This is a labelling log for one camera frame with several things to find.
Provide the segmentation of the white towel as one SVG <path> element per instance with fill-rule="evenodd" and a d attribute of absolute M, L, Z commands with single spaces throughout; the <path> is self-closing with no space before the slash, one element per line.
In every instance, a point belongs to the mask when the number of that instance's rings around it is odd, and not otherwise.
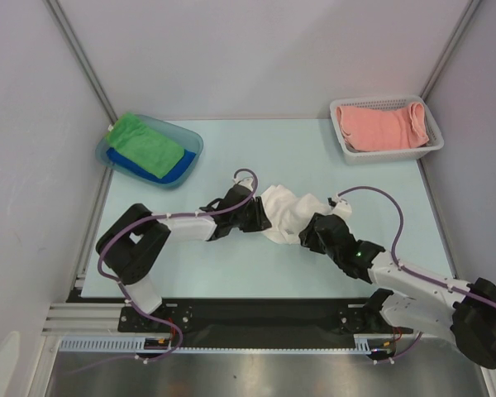
<path fill-rule="evenodd" d="M 271 227 L 262 234 L 277 244 L 299 245 L 302 232 L 315 213 L 328 215 L 332 207 L 312 194 L 297 197 L 283 185 L 271 185 L 260 196 Z"/>

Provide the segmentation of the pink towel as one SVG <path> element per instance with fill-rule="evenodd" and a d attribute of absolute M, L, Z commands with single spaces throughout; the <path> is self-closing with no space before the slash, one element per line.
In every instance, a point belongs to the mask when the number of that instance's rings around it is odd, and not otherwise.
<path fill-rule="evenodd" d="M 335 115 L 345 143 L 356 151 L 409 150 L 429 142 L 419 102 L 389 111 L 338 106 Z"/>

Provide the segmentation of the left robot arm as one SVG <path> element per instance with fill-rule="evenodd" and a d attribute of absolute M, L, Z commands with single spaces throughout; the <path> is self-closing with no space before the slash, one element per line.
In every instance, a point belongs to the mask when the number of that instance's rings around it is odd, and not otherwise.
<path fill-rule="evenodd" d="M 142 203 L 131 205 L 98 240 L 95 247 L 123 288 L 126 299 L 138 310 L 136 321 L 148 331 L 165 323 L 162 298 L 150 278 L 161 250 L 168 242 L 212 242 L 232 229 L 263 232 L 271 228 L 260 197 L 253 189 L 235 184 L 226 196 L 216 198 L 196 213 L 176 213 L 154 218 Z"/>

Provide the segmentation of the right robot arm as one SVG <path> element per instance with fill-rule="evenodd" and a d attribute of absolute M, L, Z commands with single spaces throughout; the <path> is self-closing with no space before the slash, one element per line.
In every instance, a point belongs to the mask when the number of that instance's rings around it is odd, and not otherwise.
<path fill-rule="evenodd" d="M 299 234 L 310 251 L 327 255 L 353 279 L 377 285 L 364 321 L 373 332 L 411 328 L 454 344 L 475 364 L 496 369 L 496 285 L 425 272 L 373 242 L 357 240 L 337 215 L 313 215 Z"/>

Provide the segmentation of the teal plastic tray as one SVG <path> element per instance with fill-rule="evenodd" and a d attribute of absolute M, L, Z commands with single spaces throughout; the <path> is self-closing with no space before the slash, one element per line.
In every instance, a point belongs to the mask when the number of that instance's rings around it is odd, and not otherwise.
<path fill-rule="evenodd" d="M 139 180 L 146 184 L 157 186 L 161 189 L 176 189 L 182 185 L 187 178 L 193 172 L 195 165 L 198 162 L 199 156 L 203 151 L 203 139 L 196 132 L 190 131 L 186 128 L 176 126 L 169 122 L 164 122 L 153 117 L 148 117 L 146 115 L 137 114 L 136 115 L 143 123 L 148 127 L 152 128 L 156 132 L 170 138 L 179 145 L 181 145 L 186 151 L 191 152 L 191 160 L 184 160 L 185 168 L 181 171 L 176 171 L 176 179 L 169 179 L 167 182 L 155 182 L 148 179 L 145 176 L 137 175 L 131 170 L 112 162 L 112 160 L 107 155 L 109 150 L 109 145 L 107 144 L 105 138 L 103 138 L 96 147 L 95 156 L 96 159 L 106 167 L 115 170 L 123 175 L 129 176 L 133 179 Z"/>

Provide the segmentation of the white perforated plastic basket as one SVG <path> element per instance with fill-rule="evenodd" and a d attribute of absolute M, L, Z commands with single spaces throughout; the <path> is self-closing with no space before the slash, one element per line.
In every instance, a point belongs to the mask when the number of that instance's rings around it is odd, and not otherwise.
<path fill-rule="evenodd" d="M 335 111 L 338 106 L 354 106 L 358 108 L 389 111 L 406 107 L 411 102 L 419 102 L 424 105 L 425 123 L 429 137 L 429 142 L 426 145 L 409 150 L 363 152 L 356 151 L 350 145 L 345 143 L 335 115 Z M 349 165 L 372 164 L 398 160 L 417 160 L 432 151 L 439 151 L 444 146 L 444 139 L 440 128 L 432 116 L 430 109 L 424 103 L 422 98 L 415 95 L 337 99 L 331 102 L 330 113 L 336 139 L 341 147 L 345 161 Z"/>

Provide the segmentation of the green towel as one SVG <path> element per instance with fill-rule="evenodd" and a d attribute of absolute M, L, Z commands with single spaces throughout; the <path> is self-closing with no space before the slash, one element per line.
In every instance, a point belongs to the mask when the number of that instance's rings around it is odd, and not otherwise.
<path fill-rule="evenodd" d="M 185 149 L 127 112 L 109 128 L 105 141 L 118 155 L 157 179 L 163 179 L 183 158 Z"/>

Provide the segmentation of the blue towel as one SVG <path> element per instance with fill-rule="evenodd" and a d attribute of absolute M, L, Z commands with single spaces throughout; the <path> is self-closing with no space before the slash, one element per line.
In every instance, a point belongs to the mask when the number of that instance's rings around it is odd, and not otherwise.
<path fill-rule="evenodd" d="M 115 165 L 120 165 L 124 169 L 132 172 L 132 174 L 157 184 L 168 184 L 179 179 L 185 170 L 191 165 L 195 156 L 196 154 L 194 152 L 185 150 L 183 157 L 178 161 L 178 163 L 164 177 L 158 178 L 152 173 L 141 168 L 135 162 L 119 154 L 113 148 L 107 150 L 108 159 Z"/>

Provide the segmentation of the white rounded object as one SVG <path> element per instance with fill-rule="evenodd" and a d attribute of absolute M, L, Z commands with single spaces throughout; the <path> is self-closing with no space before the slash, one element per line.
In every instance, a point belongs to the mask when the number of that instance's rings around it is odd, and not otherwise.
<path fill-rule="evenodd" d="M 0 343 L 0 397 L 7 394 L 20 356 L 21 334 L 11 331 Z"/>

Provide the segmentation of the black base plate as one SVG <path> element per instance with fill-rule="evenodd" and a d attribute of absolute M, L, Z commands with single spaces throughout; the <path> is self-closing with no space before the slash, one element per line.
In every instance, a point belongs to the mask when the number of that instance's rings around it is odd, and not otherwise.
<path fill-rule="evenodd" d="M 411 328 L 389 326 L 366 298 L 355 299 L 204 299 L 168 298 L 154 313 L 160 322 L 122 309 L 120 333 L 165 333 L 174 323 L 181 330 L 174 341 L 181 346 L 205 342 L 246 343 L 270 340 L 281 347 L 313 347 L 365 334 L 398 338 Z"/>

